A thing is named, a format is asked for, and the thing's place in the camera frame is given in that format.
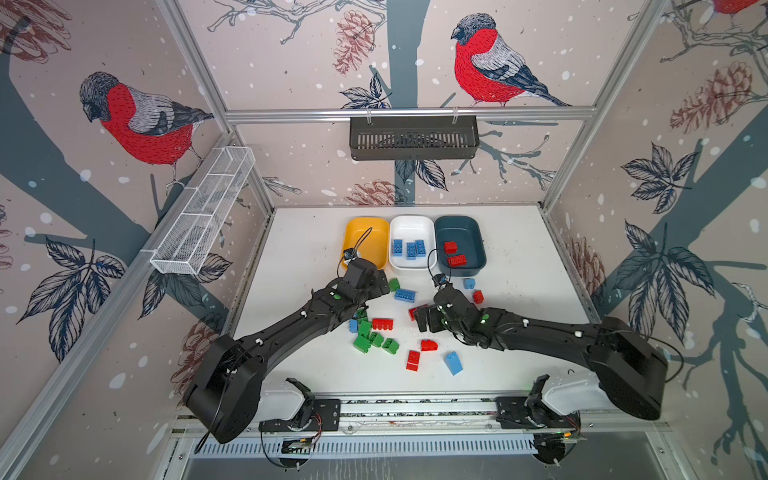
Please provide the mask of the yellow plastic bin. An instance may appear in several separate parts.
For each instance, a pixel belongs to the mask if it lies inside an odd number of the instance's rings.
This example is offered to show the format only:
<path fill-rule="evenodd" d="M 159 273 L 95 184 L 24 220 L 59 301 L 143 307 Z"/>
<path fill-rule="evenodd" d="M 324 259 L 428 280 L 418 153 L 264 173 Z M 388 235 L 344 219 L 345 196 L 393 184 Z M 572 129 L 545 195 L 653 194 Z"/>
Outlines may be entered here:
<path fill-rule="evenodd" d="M 378 217 L 357 217 L 347 223 L 342 252 L 357 248 L 357 256 L 383 269 L 388 259 L 389 222 Z"/>

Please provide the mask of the light blue lego brick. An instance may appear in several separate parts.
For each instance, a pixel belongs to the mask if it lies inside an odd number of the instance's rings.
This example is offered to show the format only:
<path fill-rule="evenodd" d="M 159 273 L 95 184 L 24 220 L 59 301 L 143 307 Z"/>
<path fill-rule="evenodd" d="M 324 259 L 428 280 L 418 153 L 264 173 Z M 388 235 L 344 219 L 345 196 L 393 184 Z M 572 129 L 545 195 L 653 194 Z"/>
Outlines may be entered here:
<path fill-rule="evenodd" d="M 406 259 L 415 260 L 417 257 L 418 256 L 416 255 L 415 242 L 407 242 L 406 243 Z"/>

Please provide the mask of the white plastic bin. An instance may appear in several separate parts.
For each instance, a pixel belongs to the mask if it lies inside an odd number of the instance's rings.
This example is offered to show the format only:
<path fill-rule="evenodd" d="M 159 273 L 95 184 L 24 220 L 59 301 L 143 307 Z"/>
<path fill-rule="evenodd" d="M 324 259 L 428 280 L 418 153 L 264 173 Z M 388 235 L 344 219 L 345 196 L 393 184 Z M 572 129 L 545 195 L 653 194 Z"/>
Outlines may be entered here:
<path fill-rule="evenodd" d="M 388 261 L 399 274 L 435 270 L 437 246 L 432 219 L 420 215 L 400 215 L 390 223 Z"/>

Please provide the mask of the red square lego brick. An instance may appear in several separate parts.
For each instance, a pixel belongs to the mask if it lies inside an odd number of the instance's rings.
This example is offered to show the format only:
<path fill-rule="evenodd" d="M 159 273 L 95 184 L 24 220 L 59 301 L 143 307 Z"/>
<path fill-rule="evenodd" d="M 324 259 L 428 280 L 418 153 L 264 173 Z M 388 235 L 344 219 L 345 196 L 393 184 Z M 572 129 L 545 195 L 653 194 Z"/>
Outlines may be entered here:
<path fill-rule="evenodd" d="M 453 241 L 445 242 L 443 244 L 443 247 L 444 247 L 444 251 L 449 255 L 455 254 L 458 252 L 458 245 L 456 242 L 453 242 Z"/>

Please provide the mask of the dark teal plastic bin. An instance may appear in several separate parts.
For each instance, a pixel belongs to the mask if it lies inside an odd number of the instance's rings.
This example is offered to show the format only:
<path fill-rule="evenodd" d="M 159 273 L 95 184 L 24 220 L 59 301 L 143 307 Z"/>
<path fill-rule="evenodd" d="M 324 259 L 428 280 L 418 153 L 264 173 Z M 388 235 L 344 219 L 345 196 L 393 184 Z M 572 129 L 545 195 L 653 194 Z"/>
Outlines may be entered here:
<path fill-rule="evenodd" d="M 484 242 L 475 219 L 461 215 L 442 216 L 435 221 L 434 226 L 439 251 L 438 267 L 442 273 L 453 277 L 474 277 L 486 266 Z M 449 241 L 457 243 L 457 253 L 449 255 L 444 251 L 443 244 Z M 467 265 L 450 268 L 447 259 L 453 255 L 465 255 Z"/>

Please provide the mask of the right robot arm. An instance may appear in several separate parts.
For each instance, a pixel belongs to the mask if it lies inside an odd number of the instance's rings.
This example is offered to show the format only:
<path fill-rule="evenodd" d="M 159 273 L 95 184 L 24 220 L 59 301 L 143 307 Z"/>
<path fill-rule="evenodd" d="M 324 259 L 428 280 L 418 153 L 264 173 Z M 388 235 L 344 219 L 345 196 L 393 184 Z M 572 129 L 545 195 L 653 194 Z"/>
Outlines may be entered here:
<path fill-rule="evenodd" d="M 497 351 L 527 351 L 567 361 L 589 371 L 585 379 L 557 383 L 542 375 L 529 393 L 528 409 L 561 416 L 609 402 L 642 420 L 661 417 L 668 361 L 623 321 L 569 324 L 479 308 L 444 284 L 434 303 L 413 309 L 422 331 L 448 331 L 461 343 Z"/>

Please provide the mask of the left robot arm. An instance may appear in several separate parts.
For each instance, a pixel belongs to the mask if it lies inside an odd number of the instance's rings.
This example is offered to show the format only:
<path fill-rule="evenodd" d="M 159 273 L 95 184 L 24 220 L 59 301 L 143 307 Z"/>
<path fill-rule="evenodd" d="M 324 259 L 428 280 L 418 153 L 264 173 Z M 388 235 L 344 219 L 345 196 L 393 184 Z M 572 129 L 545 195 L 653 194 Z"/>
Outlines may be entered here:
<path fill-rule="evenodd" d="M 389 293 L 382 269 L 362 258 L 352 260 L 343 276 L 277 323 L 237 340 L 219 336 L 189 383 L 184 405 L 218 442 L 232 441 L 254 420 L 263 381 L 277 365 L 350 320 L 367 301 Z"/>

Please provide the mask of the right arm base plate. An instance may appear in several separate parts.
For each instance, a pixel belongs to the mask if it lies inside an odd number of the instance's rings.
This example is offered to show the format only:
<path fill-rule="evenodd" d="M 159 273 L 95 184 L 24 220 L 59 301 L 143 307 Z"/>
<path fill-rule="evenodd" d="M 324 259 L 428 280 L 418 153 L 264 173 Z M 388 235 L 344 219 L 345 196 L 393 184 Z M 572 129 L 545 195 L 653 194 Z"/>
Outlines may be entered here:
<path fill-rule="evenodd" d="M 502 429 L 580 430 L 578 414 L 560 415 L 545 405 L 543 390 L 549 379 L 547 374 L 537 377 L 526 396 L 502 396 L 495 399 L 496 421 Z"/>

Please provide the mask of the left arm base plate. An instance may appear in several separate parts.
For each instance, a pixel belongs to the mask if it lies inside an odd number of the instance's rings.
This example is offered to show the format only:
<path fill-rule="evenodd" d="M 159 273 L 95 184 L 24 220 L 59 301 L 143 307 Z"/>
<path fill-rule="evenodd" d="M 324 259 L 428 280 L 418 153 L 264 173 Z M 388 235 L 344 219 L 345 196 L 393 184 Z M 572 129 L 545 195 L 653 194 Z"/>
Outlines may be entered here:
<path fill-rule="evenodd" d="M 295 378 L 267 382 L 254 420 L 260 432 L 335 432 L 341 418 L 339 399 L 318 398 Z"/>

